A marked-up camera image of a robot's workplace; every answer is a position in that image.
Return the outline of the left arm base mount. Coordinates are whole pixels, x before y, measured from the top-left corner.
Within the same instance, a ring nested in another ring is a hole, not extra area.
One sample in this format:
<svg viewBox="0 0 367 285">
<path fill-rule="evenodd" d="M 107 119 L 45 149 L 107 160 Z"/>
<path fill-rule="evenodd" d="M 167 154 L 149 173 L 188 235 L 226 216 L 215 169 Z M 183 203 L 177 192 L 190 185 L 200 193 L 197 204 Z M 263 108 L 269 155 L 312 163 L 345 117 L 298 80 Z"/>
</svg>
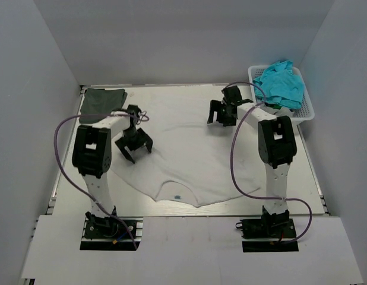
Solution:
<svg viewBox="0 0 367 285">
<path fill-rule="evenodd" d="M 120 221 L 106 217 L 96 217 L 86 212 L 80 250 L 81 251 L 136 251 L 128 233 L 131 232 L 136 246 L 140 245 L 143 230 L 142 218 L 123 219 Z"/>
</svg>

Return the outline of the green garment in basket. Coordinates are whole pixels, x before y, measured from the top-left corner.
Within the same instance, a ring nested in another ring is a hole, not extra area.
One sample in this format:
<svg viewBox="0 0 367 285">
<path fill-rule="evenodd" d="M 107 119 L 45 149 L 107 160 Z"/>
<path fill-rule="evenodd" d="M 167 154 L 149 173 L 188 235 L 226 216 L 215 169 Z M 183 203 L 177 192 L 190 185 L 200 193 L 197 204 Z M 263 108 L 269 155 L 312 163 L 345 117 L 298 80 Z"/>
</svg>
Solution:
<svg viewBox="0 0 367 285">
<path fill-rule="evenodd" d="M 265 103 L 265 106 L 273 108 L 273 109 L 281 109 L 281 105 L 279 104 Z"/>
</svg>

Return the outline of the folded dark green t-shirt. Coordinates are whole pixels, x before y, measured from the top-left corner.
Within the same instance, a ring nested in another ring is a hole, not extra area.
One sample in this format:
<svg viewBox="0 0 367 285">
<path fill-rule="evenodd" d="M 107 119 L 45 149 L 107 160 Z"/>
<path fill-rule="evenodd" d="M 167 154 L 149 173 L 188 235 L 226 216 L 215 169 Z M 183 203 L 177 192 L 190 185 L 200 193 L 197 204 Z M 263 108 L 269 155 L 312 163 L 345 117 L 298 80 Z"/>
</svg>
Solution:
<svg viewBox="0 0 367 285">
<path fill-rule="evenodd" d="M 82 115 L 110 114 L 114 110 L 123 108 L 127 95 L 124 89 L 88 88 L 84 94 L 80 113 Z"/>
</svg>

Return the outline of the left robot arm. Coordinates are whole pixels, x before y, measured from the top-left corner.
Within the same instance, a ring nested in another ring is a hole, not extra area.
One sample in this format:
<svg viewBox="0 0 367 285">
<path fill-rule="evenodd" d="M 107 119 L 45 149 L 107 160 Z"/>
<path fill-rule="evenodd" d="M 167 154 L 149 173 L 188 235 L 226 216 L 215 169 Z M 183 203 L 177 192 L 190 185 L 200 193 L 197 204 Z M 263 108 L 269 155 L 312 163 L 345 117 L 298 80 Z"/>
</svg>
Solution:
<svg viewBox="0 0 367 285">
<path fill-rule="evenodd" d="M 130 104 L 125 109 L 117 109 L 108 115 L 96 115 L 95 123 L 79 125 L 74 142 L 72 164 L 83 177 L 91 199 L 89 217 L 101 218 L 99 230 L 112 237 L 119 230 L 119 222 L 109 217 L 116 215 L 107 181 L 107 172 L 112 164 L 112 146 L 116 145 L 121 156 L 131 163 L 135 159 L 131 153 L 140 148 L 152 151 L 153 140 L 137 125 L 148 121 L 146 112 L 139 106 Z"/>
</svg>

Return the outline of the white t-shirt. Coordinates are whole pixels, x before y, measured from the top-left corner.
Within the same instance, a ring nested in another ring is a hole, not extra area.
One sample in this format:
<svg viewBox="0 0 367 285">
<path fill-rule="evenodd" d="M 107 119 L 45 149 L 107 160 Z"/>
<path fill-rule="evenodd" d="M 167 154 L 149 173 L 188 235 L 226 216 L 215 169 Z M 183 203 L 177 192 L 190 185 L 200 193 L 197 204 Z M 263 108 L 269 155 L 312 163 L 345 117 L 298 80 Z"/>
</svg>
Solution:
<svg viewBox="0 0 367 285">
<path fill-rule="evenodd" d="M 201 207 L 241 197 L 230 175 L 234 129 L 207 125 L 209 106 L 203 98 L 151 99 L 143 130 L 153 140 L 152 151 L 135 151 L 131 163 L 114 148 L 112 172 L 155 201 Z"/>
</svg>

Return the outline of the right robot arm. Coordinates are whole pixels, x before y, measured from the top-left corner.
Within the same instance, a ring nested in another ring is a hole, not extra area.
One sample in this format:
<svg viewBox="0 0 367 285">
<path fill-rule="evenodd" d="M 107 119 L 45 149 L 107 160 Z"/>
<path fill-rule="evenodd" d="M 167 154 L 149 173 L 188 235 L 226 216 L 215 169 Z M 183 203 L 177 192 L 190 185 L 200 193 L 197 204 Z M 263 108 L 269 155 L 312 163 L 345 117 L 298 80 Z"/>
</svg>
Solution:
<svg viewBox="0 0 367 285">
<path fill-rule="evenodd" d="M 243 99 L 236 85 L 227 85 L 222 94 L 221 101 L 210 101 L 207 123 L 216 121 L 223 126 L 236 126 L 234 137 L 244 122 L 257 130 L 258 154 L 266 173 L 266 196 L 259 198 L 264 201 L 265 219 L 261 228 L 267 236 L 277 236 L 289 219 L 287 175 L 297 153 L 292 121 L 288 116 L 272 115 L 252 100 Z"/>
</svg>

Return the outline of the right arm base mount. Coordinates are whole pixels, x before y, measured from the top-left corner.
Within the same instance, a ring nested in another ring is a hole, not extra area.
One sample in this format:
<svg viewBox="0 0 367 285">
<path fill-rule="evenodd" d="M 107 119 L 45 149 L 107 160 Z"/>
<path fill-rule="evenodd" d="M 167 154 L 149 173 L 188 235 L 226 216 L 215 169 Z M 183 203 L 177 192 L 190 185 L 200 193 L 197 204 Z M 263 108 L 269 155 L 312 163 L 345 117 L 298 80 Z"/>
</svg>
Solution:
<svg viewBox="0 0 367 285">
<path fill-rule="evenodd" d="M 235 224 L 241 231 L 244 253 L 297 252 L 297 234 L 288 210 L 270 214 L 265 208 L 259 218 L 245 218 Z"/>
</svg>

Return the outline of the turquoise t-shirt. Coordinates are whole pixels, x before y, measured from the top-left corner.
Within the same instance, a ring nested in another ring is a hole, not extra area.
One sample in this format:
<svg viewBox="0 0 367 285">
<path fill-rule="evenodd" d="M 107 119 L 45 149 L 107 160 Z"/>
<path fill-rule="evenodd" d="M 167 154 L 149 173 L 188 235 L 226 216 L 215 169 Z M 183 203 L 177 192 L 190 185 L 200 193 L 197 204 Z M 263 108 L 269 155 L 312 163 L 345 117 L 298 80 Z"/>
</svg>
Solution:
<svg viewBox="0 0 367 285">
<path fill-rule="evenodd" d="M 299 110 L 303 103 L 305 85 L 301 77 L 293 72 L 293 62 L 278 61 L 270 65 L 264 72 L 255 77 L 252 83 L 264 91 L 254 87 L 255 97 L 267 104 Z"/>
</svg>

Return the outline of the grey garment in basket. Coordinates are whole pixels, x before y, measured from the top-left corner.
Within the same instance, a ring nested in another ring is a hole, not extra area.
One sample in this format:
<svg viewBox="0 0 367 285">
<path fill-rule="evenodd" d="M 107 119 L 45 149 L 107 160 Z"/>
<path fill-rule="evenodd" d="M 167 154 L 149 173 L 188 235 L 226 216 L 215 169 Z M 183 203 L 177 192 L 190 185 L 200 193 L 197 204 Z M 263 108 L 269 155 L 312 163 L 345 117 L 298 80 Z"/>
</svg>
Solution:
<svg viewBox="0 0 367 285">
<path fill-rule="evenodd" d="M 270 107 L 269 110 L 270 110 L 271 114 L 276 115 L 277 117 L 288 116 L 288 117 L 292 118 L 293 115 L 294 115 L 294 111 L 292 111 L 292 110 L 290 110 L 286 107 L 281 107 L 279 109 Z"/>
</svg>

